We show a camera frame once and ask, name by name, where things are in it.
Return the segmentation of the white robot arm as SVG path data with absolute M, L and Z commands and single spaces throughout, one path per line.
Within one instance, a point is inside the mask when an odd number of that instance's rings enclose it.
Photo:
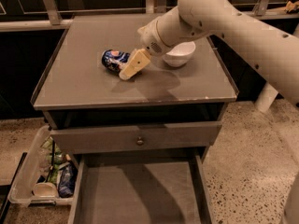
M 178 5 L 138 29 L 120 78 L 127 80 L 176 45 L 215 35 L 293 106 L 299 106 L 299 38 L 237 10 L 228 0 L 178 0 Z

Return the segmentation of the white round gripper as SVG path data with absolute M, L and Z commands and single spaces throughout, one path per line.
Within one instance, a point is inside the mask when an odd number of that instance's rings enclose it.
M 170 50 L 159 36 L 158 20 L 159 18 L 156 18 L 137 30 L 143 49 L 133 50 L 119 73 L 120 79 L 130 79 L 150 63 L 151 56 L 163 56 Z

